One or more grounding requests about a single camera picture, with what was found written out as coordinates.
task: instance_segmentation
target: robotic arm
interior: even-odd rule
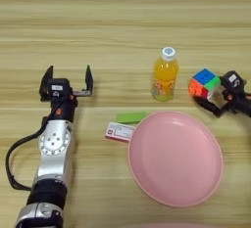
[[[86,90],[73,91],[65,78],[53,78],[53,67],[44,74],[39,94],[42,102],[51,103],[51,114],[44,117],[41,128],[16,142],[6,156],[6,171],[16,190],[30,190],[26,206],[20,211],[15,228],[63,228],[63,210],[70,187],[72,156],[75,145],[73,122],[76,97],[91,96],[93,78],[87,67]],[[10,170],[10,155],[18,146],[38,138],[41,153],[31,188],[18,183]]]
[[[243,113],[251,116],[251,94],[244,91],[246,81],[234,70],[221,76],[220,80],[224,88],[223,96],[226,100],[225,105],[219,108],[208,99],[193,96],[195,102],[217,117],[222,116],[227,111],[234,114]]]

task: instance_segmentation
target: green object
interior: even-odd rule
[[[220,84],[221,84],[221,80],[218,76],[216,76],[210,82],[205,84],[205,88],[208,89],[209,91],[212,91]]]
[[[146,112],[117,114],[116,122],[119,123],[138,123],[147,116]]]

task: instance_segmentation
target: black cable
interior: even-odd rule
[[[14,175],[12,174],[11,172],[11,169],[10,169],[10,156],[11,156],[11,153],[19,146],[21,146],[22,144],[24,143],[27,143],[33,139],[36,139],[38,138],[42,133],[43,131],[45,130],[45,127],[48,123],[48,121],[51,119],[51,117],[53,116],[53,114],[56,112],[56,110],[58,110],[60,107],[61,107],[62,103],[59,103],[50,113],[50,115],[47,116],[46,120],[43,122],[42,126],[40,127],[40,129],[38,131],[36,131],[35,133],[29,135],[29,136],[26,136],[20,140],[18,140],[17,142],[15,142],[11,148],[9,149],[6,157],[5,157],[5,169],[6,169],[6,173],[7,173],[7,177],[8,177],[8,180],[11,184],[11,186],[15,189],[15,190],[23,190],[23,191],[30,191],[31,188],[28,187],[28,186],[25,186],[23,184],[20,184],[14,177]]]

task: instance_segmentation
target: small box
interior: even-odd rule
[[[128,143],[132,137],[134,126],[109,122],[106,130],[106,138]]]

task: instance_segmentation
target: bottle label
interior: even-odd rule
[[[163,95],[163,96],[173,96],[175,89],[175,80],[170,80],[168,82],[163,82],[154,78],[153,80],[153,95]]]

